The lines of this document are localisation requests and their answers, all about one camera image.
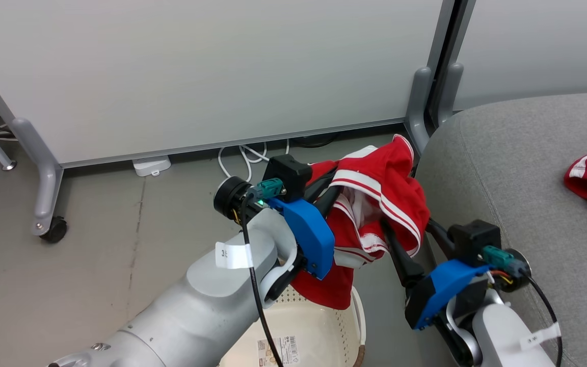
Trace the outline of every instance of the product label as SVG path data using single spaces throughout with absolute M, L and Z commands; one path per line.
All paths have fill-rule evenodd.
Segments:
M 520 349 L 526 351 L 527 349 L 538 346 L 545 340 L 555 339 L 559 336 L 561 336 L 561 327 L 558 323 L 554 323 L 548 328 L 538 330 L 537 332 L 520 339 Z
M 273 343 L 275 344 L 275 348 L 278 349 L 283 365 L 300 363 L 300 357 L 298 357 L 298 345 L 296 344 L 295 336 L 275 337 Z M 275 357 L 273 357 L 273 352 L 266 339 L 257 341 L 257 355 L 259 367 L 272 367 L 273 365 L 278 365 L 275 363 Z
M 215 260 L 217 268 L 251 268 L 253 266 L 251 244 L 232 246 L 226 245 L 223 242 L 217 242 L 215 246 Z

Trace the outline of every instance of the sofa cushion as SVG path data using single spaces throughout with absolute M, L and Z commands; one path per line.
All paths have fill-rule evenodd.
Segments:
M 511 100 L 452 116 L 416 175 L 444 227 L 496 223 L 503 247 L 528 258 L 561 324 L 563 365 L 587 365 L 587 201 L 563 182 L 586 154 L 587 94 Z M 530 330 L 551 325 L 530 287 L 506 298 Z M 554 340 L 543 348 L 555 358 Z

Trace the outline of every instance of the white plastic basket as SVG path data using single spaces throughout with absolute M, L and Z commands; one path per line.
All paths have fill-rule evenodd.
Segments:
M 361 299 L 352 288 L 343 311 L 319 306 L 288 286 L 264 311 L 280 357 L 290 367 L 359 367 L 366 342 Z M 221 360 L 220 367 L 272 367 L 261 323 L 257 321 Z

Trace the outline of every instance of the concrete floor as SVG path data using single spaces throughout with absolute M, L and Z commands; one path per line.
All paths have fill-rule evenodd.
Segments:
M 337 159 L 391 136 L 291 153 L 302 162 Z M 47 365 L 103 341 L 217 240 L 237 233 L 212 208 L 224 174 L 207 152 L 176 156 L 158 177 L 138 177 L 130 163 L 67 171 L 56 214 L 65 216 L 69 231 L 47 245 L 30 234 L 37 170 L 17 143 L 2 147 L 19 164 L 0 170 L 0 367 Z M 231 173 L 246 176 L 240 156 L 225 162 Z M 265 166 L 253 165 L 255 178 Z M 419 335 L 406 324 L 404 290 L 388 257 L 358 270 L 355 286 L 366 313 L 364 366 L 437 365 L 423 361 L 445 347 L 433 330 Z

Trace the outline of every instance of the basket handle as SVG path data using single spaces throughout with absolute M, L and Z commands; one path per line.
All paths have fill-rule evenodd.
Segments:
M 366 316 L 364 315 L 364 306 L 361 304 L 361 298 L 359 298 L 359 293 L 357 290 L 352 287 L 352 291 L 350 292 L 350 296 L 352 297 L 352 305 L 355 310 L 355 316 L 357 317 L 357 327 L 359 328 L 359 344 L 364 346 L 366 344 Z
M 366 346 L 361 344 L 359 346 L 359 352 L 357 352 L 357 359 L 355 360 L 355 364 L 352 367 L 361 367 L 361 364 L 364 362 L 364 355 L 366 354 Z

